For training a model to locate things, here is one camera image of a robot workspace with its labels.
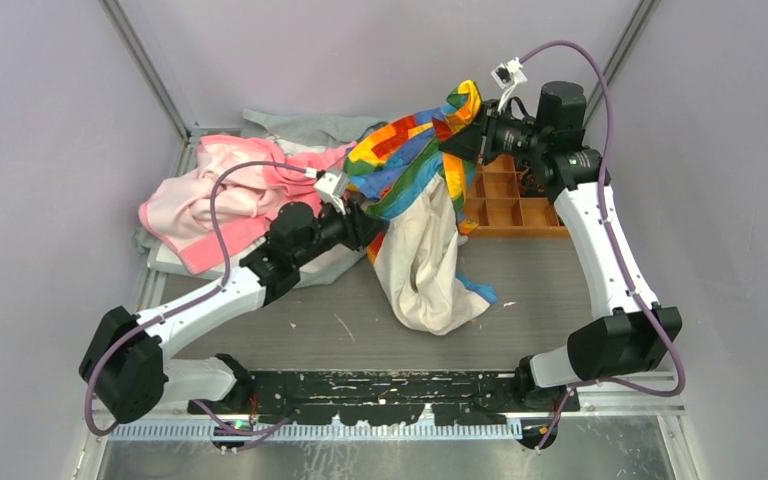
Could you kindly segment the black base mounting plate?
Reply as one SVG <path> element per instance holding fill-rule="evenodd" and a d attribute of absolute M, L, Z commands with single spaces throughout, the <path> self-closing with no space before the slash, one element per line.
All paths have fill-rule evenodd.
<path fill-rule="evenodd" d="M 217 415 L 272 424 L 412 425 L 429 410 L 437 426 L 502 423 L 509 414 L 576 411 L 561 387 L 526 392 L 518 374 L 496 370 L 254 371 L 241 398 L 209 403 Z"/>

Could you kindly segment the orange compartment tray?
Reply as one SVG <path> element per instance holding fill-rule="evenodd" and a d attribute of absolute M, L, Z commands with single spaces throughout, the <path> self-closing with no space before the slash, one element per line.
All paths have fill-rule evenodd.
<path fill-rule="evenodd" d="M 567 228 L 531 172 L 510 155 L 478 166 L 462 207 L 474 238 L 567 238 Z"/>

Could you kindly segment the silver slotted aluminium rail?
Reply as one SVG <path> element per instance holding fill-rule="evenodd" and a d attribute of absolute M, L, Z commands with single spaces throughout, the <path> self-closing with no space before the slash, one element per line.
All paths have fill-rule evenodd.
<path fill-rule="evenodd" d="M 242 443 L 252 435 L 233 436 L 220 429 L 209 419 L 172 420 L 150 419 L 116 428 L 112 440 L 122 441 L 210 441 Z M 337 420 L 328 425 L 290 424 L 269 435 L 269 441 L 436 441 L 436 440 L 520 440 L 522 428 L 517 422 L 507 421 L 492 425 L 436 426 L 432 419 L 390 426 L 371 426 L 360 422 L 348 426 Z"/>

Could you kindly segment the grey white garment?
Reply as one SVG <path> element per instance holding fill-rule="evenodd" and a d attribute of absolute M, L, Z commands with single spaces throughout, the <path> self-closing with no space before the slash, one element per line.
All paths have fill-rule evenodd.
<path fill-rule="evenodd" d="M 250 109 L 243 112 L 242 118 L 243 125 L 239 131 L 211 135 L 267 139 L 278 144 L 287 156 L 301 152 L 321 152 L 326 148 L 335 148 L 345 144 L 353 145 L 384 124 L 383 120 L 368 116 L 277 115 Z M 196 151 L 201 140 L 206 136 L 209 135 L 205 135 L 197 140 L 192 151 L 193 156 L 187 162 L 190 167 L 188 172 L 196 168 Z M 260 163 L 254 161 L 238 165 L 245 168 L 258 164 L 270 166 L 272 163 L 270 161 L 262 161 Z M 249 253 L 259 243 L 262 236 L 241 253 L 237 255 L 229 254 L 231 261 L 237 262 L 245 254 Z M 202 274 L 190 273 L 177 255 L 157 237 L 148 232 L 142 224 L 135 234 L 135 241 L 141 249 L 147 251 L 148 266 L 153 270 L 205 280 L 217 279 L 224 272 L 224 265 L 222 263 L 220 266 L 214 267 Z"/>

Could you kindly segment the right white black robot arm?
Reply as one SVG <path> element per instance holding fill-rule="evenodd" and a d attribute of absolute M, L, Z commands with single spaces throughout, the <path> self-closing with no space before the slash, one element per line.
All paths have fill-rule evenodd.
<path fill-rule="evenodd" d="M 540 91 L 537 112 L 517 118 L 499 100 L 441 144 L 445 153 L 487 165 L 502 155 L 529 171 L 573 242 L 588 287 L 593 319 L 565 343 L 527 356 L 515 371 L 515 396 L 542 409 L 557 387 L 617 380 L 654 370 L 682 328 L 636 265 L 616 214 L 603 155 L 584 142 L 587 102 L 580 85 L 553 81 Z"/>

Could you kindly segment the rainbow striped zip jacket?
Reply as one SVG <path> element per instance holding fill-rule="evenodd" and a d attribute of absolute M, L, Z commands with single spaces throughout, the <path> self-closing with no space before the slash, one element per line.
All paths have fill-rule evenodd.
<path fill-rule="evenodd" d="M 459 248 L 477 227 L 463 212 L 476 166 L 441 149 L 477 118 L 481 103 L 476 83 L 465 80 L 442 105 L 368 134 L 343 165 L 365 213 L 388 224 L 367 257 L 392 313 L 411 330 L 444 336 L 497 300 L 491 286 L 458 270 Z"/>

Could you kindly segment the pink fleece garment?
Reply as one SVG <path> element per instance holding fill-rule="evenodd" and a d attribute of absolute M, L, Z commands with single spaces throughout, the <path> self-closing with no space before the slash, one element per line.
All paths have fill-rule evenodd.
<path fill-rule="evenodd" d="M 237 255 L 268 230 L 285 204 L 301 202 L 320 213 L 322 201 L 314 190 L 315 180 L 289 166 L 340 170 L 352 146 L 287 156 L 267 139 L 206 136 L 196 151 L 196 168 L 164 180 L 139 207 L 140 222 L 190 273 L 202 274 L 223 263 L 210 214 L 210 195 L 222 173 L 242 163 L 272 163 L 239 169 L 222 180 L 218 189 L 215 207 L 220 231 L 229 254 Z"/>

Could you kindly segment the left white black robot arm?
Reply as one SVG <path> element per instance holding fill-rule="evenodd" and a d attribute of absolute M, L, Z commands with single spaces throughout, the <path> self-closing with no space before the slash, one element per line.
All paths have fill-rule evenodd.
<path fill-rule="evenodd" d="M 345 246 L 362 251 L 388 229 L 354 201 L 319 213 L 306 203 L 279 210 L 261 243 L 219 279 L 166 304 L 130 313 L 119 306 L 100 320 L 79 365 L 86 382 L 85 420 L 94 401 L 116 425 L 156 407 L 186 401 L 194 410 L 237 413 L 250 407 L 254 380 L 229 354 L 182 360 L 177 353 L 229 320 L 270 305 L 297 286 L 301 269 Z"/>

